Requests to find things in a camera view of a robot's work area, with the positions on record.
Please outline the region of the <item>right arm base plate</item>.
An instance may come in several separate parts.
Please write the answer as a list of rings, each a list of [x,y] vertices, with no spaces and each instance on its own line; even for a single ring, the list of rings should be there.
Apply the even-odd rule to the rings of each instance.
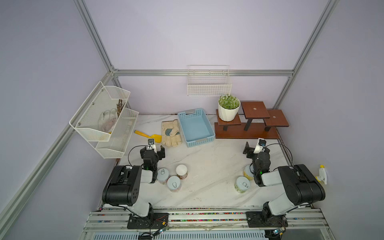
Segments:
[[[285,216],[265,215],[263,212],[246,212],[249,228],[281,228],[287,227]]]

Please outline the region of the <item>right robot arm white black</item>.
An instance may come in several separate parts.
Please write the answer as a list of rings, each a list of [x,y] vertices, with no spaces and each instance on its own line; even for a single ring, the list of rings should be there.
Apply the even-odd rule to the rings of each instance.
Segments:
[[[278,227],[286,223],[286,214],[300,206],[323,201],[326,192],[309,169],[303,165],[277,167],[270,170],[271,156],[266,140],[258,139],[256,147],[246,143],[243,154],[252,163],[248,167],[259,187],[282,185],[285,192],[263,204],[260,212],[246,212],[250,227]]]

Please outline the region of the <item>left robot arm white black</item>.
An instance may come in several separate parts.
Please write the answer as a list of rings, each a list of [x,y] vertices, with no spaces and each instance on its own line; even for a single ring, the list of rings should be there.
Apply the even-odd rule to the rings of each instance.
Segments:
[[[165,148],[155,145],[140,150],[143,164],[140,166],[114,167],[102,193],[102,201],[114,207],[129,210],[140,218],[153,214],[153,207],[139,196],[141,183],[153,184],[158,176],[158,162],[166,157]]]

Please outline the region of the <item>can with yellow label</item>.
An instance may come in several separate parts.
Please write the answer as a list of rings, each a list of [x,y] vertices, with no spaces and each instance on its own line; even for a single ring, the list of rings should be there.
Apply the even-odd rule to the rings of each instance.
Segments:
[[[243,176],[247,178],[249,181],[254,179],[254,168],[253,164],[247,165],[244,168]]]

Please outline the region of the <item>green label can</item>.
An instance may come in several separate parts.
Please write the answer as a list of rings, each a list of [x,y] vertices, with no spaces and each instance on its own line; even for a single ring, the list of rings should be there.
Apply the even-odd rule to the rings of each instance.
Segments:
[[[250,181],[246,177],[238,177],[234,187],[238,193],[243,194],[250,188]]]

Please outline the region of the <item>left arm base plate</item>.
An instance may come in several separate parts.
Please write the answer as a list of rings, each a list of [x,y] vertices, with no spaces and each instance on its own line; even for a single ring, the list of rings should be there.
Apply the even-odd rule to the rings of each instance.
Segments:
[[[169,213],[149,213],[147,217],[130,216],[127,229],[158,230],[168,226]]]

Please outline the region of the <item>light blue plastic basket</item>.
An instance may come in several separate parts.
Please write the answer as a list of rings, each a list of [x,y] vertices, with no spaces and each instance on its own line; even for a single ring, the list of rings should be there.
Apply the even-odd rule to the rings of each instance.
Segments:
[[[178,113],[179,122],[187,147],[196,147],[212,142],[215,132],[202,108]]]

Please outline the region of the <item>white lid can orange label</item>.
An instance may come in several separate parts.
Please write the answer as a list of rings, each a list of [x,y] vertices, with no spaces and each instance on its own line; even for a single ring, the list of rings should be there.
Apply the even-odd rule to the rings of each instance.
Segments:
[[[178,165],[176,167],[176,174],[177,176],[183,180],[188,176],[188,168],[186,165]]]

